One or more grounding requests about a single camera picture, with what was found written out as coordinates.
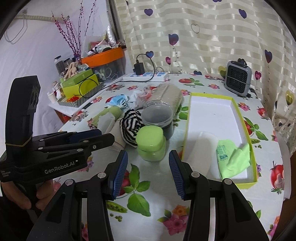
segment human hand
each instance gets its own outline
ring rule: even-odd
[[[6,197],[21,209],[30,209],[32,207],[29,198],[26,197],[13,182],[1,183],[1,186]],[[53,195],[53,181],[49,180],[44,182],[37,190],[36,196],[39,200],[36,203],[36,207],[43,211]]]

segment green container lid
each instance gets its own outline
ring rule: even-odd
[[[79,84],[82,80],[85,80],[86,78],[90,77],[94,73],[92,72],[92,69],[84,70],[79,72],[78,74],[70,77],[69,79],[65,80],[61,83],[62,88],[74,86],[76,84]]]
[[[158,151],[163,146],[163,130],[158,126],[144,126],[138,131],[136,142],[140,150]]]

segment power strip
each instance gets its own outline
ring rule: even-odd
[[[145,81],[149,80],[153,76],[152,72],[147,72],[143,75],[126,74],[123,76],[123,81]],[[166,72],[155,73],[151,81],[153,82],[165,82],[169,78],[169,74]]]

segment yellow-rimmed white box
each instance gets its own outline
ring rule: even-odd
[[[254,151],[244,119],[235,100],[229,96],[191,93],[188,113],[182,161],[187,160],[198,134],[202,131],[215,135],[219,140],[232,140],[237,147],[248,143],[251,165],[231,179],[241,189],[253,186],[257,182]],[[212,162],[206,177],[221,181],[217,160]]]

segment green plastic container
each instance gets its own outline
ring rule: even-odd
[[[63,81],[61,83],[61,87],[65,88],[65,87],[69,87],[69,86],[74,86],[79,84],[81,81],[85,80],[86,78],[92,76],[94,73],[92,72],[91,69],[89,70],[84,70],[79,72],[78,74],[70,77],[69,79]]]
[[[165,156],[166,138],[158,126],[144,126],[136,136],[138,154],[145,161],[161,161]]]

